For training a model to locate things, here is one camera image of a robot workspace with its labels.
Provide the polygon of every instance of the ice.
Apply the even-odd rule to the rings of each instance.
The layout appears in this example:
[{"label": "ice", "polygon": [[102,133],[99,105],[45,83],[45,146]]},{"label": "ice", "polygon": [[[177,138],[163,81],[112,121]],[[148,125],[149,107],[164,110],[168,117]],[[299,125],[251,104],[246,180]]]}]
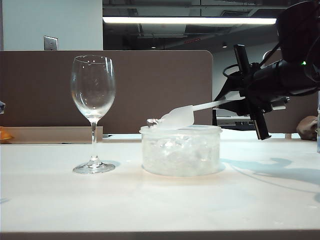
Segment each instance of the ice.
[{"label": "ice", "polygon": [[215,135],[144,136],[143,166],[166,176],[201,176],[219,167],[219,137]]}]

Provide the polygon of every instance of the plastic scoop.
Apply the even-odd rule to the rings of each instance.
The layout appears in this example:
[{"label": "plastic scoop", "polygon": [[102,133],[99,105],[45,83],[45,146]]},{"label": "plastic scoop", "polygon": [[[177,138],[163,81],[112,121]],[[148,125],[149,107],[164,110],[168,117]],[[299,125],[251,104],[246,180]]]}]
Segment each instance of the plastic scoop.
[{"label": "plastic scoop", "polygon": [[171,110],[160,119],[148,119],[147,123],[148,126],[156,125],[156,127],[159,129],[181,129],[194,124],[194,111],[216,108],[221,104],[241,100],[244,98],[245,97],[239,95],[238,91],[231,91],[225,96],[225,99],[223,100],[203,103],[199,105],[178,107]]}]

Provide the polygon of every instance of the wall plate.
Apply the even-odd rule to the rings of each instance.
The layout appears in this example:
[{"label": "wall plate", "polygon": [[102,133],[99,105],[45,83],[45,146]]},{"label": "wall plate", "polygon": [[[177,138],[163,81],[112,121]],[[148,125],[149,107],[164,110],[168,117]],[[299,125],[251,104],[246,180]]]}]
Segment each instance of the wall plate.
[{"label": "wall plate", "polygon": [[45,51],[58,51],[58,38],[52,36],[43,36]]}]

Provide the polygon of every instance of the brown partition panel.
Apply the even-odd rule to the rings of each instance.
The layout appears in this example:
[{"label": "brown partition panel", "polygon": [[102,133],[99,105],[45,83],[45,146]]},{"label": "brown partition panel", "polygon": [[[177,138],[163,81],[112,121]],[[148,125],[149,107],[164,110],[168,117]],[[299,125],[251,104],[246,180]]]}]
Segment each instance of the brown partition panel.
[{"label": "brown partition panel", "polygon": [[[104,133],[137,133],[146,119],[212,100],[213,58],[204,50],[3,51],[0,100],[5,127],[88,126],[70,93],[74,57],[113,61],[116,97],[99,121]],[[212,124],[212,110],[195,112],[196,124]]]}]

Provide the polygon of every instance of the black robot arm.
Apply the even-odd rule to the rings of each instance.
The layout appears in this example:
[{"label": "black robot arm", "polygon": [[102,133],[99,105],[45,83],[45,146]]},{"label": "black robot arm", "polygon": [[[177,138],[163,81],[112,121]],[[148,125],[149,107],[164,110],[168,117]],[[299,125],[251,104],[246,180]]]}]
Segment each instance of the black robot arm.
[{"label": "black robot arm", "polygon": [[270,137],[264,113],[285,109],[290,96],[304,96],[320,90],[318,9],[319,5],[313,1],[305,1],[280,14],[276,26],[283,59],[271,65],[261,68],[262,63],[249,64],[245,46],[234,46],[239,71],[230,75],[223,71],[227,80],[215,101],[223,99],[228,92],[239,91],[245,99],[222,104],[219,108],[239,116],[249,115],[258,139]]}]

